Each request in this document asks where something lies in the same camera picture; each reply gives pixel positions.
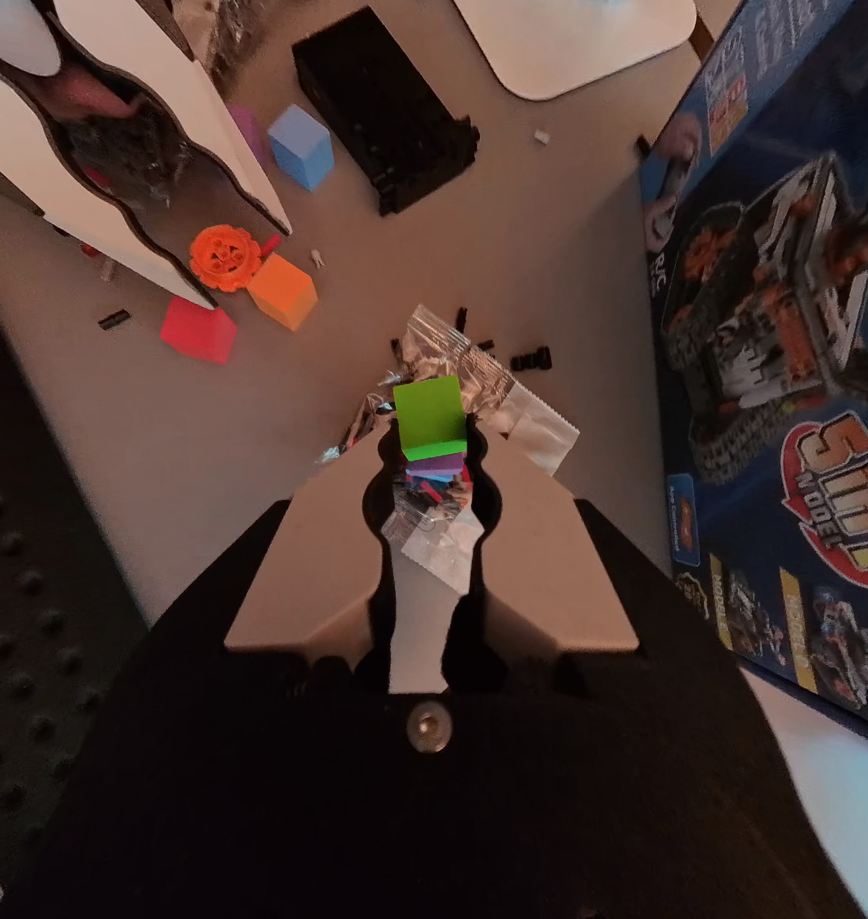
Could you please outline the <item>silver plastic parts bag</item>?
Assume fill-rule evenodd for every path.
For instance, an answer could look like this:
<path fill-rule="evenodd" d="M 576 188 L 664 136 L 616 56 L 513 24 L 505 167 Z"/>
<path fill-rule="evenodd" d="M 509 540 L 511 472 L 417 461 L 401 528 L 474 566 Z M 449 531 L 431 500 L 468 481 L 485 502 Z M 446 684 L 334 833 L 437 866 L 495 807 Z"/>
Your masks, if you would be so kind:
<path fill-rule="evenodd" d="M 405 334 L 393 339 L 395 370 L 361 402 L 343 439 L 317 461 L 327 465 L 394 417 L 394 387 L 456 375 L 463 408 L 477 415 L 550 475 L 575 445 L 579 431 L 524 387 L 493 356 L 493 344 L 474 344 L 453 324 L 419 305 Z M 483 527 L 472 511 L 471 488 L 418 489 L 406 481 L 407 460 L 394 475 L 394 512 L 382 532 L 392 549 L 419 564 L 457 594 L 469 590 L 475 541 Z"/>

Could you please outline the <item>blue robot kit box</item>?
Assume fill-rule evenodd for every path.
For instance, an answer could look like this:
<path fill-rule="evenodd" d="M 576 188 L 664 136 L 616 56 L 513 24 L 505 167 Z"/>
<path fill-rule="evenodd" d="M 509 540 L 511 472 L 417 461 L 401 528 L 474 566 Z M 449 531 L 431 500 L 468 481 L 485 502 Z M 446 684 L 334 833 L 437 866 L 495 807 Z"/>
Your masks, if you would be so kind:
<path fill-rule="evenodd" d="M 639 178 L 675 581 L 868 739 L 868 1 L 740 4 Z"/>

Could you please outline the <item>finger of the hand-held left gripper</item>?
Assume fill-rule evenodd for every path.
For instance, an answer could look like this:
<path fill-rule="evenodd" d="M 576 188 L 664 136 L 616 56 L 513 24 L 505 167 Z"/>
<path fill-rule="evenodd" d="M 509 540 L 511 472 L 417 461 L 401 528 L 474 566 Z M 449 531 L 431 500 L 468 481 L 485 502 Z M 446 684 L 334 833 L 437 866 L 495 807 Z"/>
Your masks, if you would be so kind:
<path fill-rule="evenodd" d="M 0 176 L 49 224 L 190 303 L 212 295 L 133 213 L 98 189 L 58 149 L 52 125 L 18 87 L 0 78 Z"/>
<path fill-rule="evenodd" d="M 281 234 L 291 234 L 274 187 L 166 2 L 55 1 L 54 16 L 95 63 L 157 99 L 189 145 L 210 155 Z"/>

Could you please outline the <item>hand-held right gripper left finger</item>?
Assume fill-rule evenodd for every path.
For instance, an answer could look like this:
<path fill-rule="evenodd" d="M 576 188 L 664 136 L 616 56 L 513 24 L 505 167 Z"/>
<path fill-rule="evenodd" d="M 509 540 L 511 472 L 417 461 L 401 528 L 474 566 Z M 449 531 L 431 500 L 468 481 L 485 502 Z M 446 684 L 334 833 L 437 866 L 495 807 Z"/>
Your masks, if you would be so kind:
<path fill-rule="evenodd" d="M 231 652 L 280 651 L 355 668 L 374 646 L 372 606 L 394 606 L 382 525 L 393 511 L 382 425 L 296 491 L 226 634 Z"/>

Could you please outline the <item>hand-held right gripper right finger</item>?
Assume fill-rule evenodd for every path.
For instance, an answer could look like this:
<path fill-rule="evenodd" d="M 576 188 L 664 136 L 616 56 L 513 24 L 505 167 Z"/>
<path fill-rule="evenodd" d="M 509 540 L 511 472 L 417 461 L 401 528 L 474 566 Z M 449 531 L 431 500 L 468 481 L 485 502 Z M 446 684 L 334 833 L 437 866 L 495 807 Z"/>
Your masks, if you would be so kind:
<path fill-rule="evenodd" d="M 469 421 L 467 447 L 483 532 L 456 606 L 456 677 L 634 653 L 634 627 L 571 493 L 489 426 Z"/>

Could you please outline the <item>white book stand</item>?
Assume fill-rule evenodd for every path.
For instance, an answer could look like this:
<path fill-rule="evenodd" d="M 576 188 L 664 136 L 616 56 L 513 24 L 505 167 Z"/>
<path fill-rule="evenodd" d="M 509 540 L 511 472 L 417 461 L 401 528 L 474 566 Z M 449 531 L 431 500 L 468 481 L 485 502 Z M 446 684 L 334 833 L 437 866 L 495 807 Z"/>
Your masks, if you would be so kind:
<path fill-rule="evenodd" d="M 498 82 L 527 101 L 559 98 L 687 42 L 693 1 L 456 1 Z"/>

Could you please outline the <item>orange foam cube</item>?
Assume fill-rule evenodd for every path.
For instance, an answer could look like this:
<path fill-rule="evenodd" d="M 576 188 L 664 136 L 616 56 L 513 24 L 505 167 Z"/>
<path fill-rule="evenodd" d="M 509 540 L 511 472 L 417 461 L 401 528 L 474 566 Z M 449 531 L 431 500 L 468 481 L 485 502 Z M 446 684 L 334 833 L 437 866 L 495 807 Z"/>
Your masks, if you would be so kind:
<path fill-rule="evenodd" d="M 291 332 L 298 331 L 319 302 L 311 277 L 275 254 L 267 256 L 246 290 L 264 314 Z"/>

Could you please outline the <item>grey desk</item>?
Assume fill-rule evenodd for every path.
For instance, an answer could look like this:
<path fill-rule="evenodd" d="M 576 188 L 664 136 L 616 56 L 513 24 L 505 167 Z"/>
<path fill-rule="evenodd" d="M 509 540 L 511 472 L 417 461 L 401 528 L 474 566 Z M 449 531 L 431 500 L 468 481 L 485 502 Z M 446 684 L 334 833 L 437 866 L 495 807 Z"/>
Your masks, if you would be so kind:
<path fill-rule="evenodd" d="M 246 303 L 224 369 L 183 362 L 93 310 L 164 308 L 134 271 L 92 291 L 76 238 L 0 191 L 0 317 L 41 412 L 140 598 L 190 580 L 114 678 L 2 917 L 864 917 L 814 832 L 757 695 L 693 604 L 604 515 L 663 535 L 649 386 L 644 239 L 625 122 L 667 88 L 652 64 L 556 106 L 561 143 L 527 153 L 530 109 L 485 73 L 447 2 L 371 2 L 447 107 L 481 130 L 472 168 L 376 216 L 358 167 L 318 201 L 267 176 L 282 247 L 327 261 L 289 335 Z M 150 238 L 255 221 L 217 174 L 187 174 Z M 232 625 L 307 463 L 382 368 L 418 303 L 506 347 L 543 323 L 582 428 L 565 475 L 639 640 L 631 654 L 456 677 L 456 610 L 433 652 L 445 693 L 389 689 L 398 617 L 372 606 L 355 667 L 231 652 Z"/>

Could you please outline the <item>red foam cube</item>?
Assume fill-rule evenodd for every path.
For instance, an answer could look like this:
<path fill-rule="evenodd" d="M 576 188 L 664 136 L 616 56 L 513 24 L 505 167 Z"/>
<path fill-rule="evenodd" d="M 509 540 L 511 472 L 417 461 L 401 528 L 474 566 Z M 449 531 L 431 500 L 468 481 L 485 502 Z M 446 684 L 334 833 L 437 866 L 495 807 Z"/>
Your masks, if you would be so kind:
<path fill-rule="evenodd" d="M 234 320 L 222 309 L 206 309 L 173 296 L 167 306 L 160 339 L 180 354 L 226 365 L 237 334 Z"/>

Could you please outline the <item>black studded baseplate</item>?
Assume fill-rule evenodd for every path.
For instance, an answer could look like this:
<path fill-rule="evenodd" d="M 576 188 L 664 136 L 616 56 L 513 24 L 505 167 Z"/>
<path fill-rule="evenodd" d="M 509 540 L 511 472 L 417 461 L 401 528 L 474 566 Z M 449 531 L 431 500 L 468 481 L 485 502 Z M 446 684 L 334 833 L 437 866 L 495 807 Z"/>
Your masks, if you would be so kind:
<path fill-rule="evenodd" d="M 0 892 L 28 874 L 102 700 L 145 632 L 0 330 Z"/>

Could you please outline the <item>orange plastic gear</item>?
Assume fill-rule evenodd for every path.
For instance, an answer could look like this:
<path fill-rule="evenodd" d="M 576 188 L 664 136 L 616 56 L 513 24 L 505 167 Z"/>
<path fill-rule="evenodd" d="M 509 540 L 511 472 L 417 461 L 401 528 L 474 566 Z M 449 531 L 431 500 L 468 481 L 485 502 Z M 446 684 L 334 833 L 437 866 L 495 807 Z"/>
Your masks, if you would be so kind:
<path fill-rule="evenodd" d="M 189 245 L 189 267 L 202 284 L 225 293 L 241 291 L 262 267 L 261 248 L 251 234 L 229 224 L 203 229 Z"/>

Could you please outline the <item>clear bag of grey beams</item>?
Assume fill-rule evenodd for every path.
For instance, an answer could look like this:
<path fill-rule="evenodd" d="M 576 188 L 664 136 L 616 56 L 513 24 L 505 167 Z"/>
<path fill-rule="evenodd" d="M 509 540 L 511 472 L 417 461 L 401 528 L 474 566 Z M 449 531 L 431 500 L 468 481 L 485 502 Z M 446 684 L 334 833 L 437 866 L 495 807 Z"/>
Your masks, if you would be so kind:
<path fill-rule="evenodd" d="M 274 1 L 173 1 L 172 14 L 194 57 L 217 86 L 236 71 L 265 38 Z"/>

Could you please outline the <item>light blue foam cube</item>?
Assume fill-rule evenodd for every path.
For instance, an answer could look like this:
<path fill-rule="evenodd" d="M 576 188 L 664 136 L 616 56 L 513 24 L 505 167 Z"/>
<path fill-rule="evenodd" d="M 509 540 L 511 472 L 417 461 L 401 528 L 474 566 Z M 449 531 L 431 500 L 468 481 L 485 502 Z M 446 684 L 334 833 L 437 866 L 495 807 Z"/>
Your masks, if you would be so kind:
<path fill-rule="evenodd" d="M 315 191 L 335 167 L 330 132 L 295 104 L 268 126 L 267 140 L 279 169 L 307 191 Z"/>

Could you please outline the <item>green foam cube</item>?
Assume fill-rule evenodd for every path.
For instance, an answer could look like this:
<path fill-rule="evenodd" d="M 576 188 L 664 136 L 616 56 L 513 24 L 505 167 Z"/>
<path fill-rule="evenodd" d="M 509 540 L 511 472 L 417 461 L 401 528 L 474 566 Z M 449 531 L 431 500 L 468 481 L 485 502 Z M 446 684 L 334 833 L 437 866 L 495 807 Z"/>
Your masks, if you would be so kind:
<path fill-rule="evenodd" d="M 408 461 L 466 450 L 466 414 L 456 375 L 396 385 L 393 395 L 399 441 Z"/>

